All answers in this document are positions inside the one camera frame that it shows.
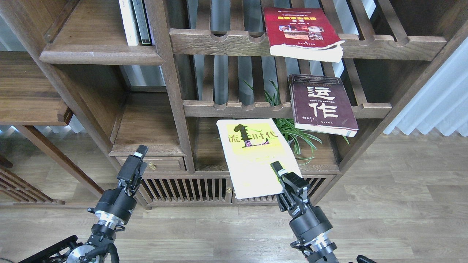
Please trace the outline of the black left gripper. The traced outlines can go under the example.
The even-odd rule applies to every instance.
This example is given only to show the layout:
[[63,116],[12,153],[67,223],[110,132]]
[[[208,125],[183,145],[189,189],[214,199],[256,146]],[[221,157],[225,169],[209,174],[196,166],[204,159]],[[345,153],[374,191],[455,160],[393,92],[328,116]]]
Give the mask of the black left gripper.
[[139,145],[133,155],[129,155],[119,171],[118,187],[104,191],[95,207],[87,209],[99,218],[98,224],[110,229],[123,227],[128,223],[136,207],[136,194],[147,167],[144,163],[148,152],[146,145]]

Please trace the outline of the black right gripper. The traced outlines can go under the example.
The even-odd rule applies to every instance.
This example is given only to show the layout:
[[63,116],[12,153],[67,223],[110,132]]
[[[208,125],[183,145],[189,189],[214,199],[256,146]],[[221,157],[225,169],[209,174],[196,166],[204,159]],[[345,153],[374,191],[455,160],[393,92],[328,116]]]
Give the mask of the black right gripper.
[[332,252],[327,236],[332,225],[321,208],[313,206],[307,195],[310,184],[296,174],[290,174],[279,161],[271,163],[283,192],[276,195],[280,210],[291,216],[289,223],[297,241],[291,247],[302,252]]

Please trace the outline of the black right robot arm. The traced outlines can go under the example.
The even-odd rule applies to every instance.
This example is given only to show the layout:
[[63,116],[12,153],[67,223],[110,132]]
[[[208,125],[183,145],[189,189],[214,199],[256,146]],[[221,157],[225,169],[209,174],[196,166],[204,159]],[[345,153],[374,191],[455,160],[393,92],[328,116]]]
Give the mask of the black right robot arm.
[[287,172],[276,161],[271,167],[283,187],[276,195],[279,209],[288,211],[289,222],[297,241],[290,244],[298,249],[310,263],[337,263],[333,251],[337,248],[327,236],[332,225],[319,206],[314,206],[307,195],[310,184],[294,172]]

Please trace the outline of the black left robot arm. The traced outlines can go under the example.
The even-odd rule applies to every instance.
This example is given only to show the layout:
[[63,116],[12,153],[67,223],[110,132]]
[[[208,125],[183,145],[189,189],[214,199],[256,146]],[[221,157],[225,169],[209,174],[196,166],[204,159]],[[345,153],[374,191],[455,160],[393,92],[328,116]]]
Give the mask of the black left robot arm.
[[133,155],[124,162],[117,178],[118,187],[104,191],[95,207],[88,212],[98,218],[91,228],[86,243],[78,243],[72,235],[54,245],[24,259],[25,263],[102,263],[107,255],[113,263],[119,262],[114,244],[116,232],[124,231],[136,207],[135,194],[141,184],[142,175],[147,167],[143,161],[148,147],[140,145]]

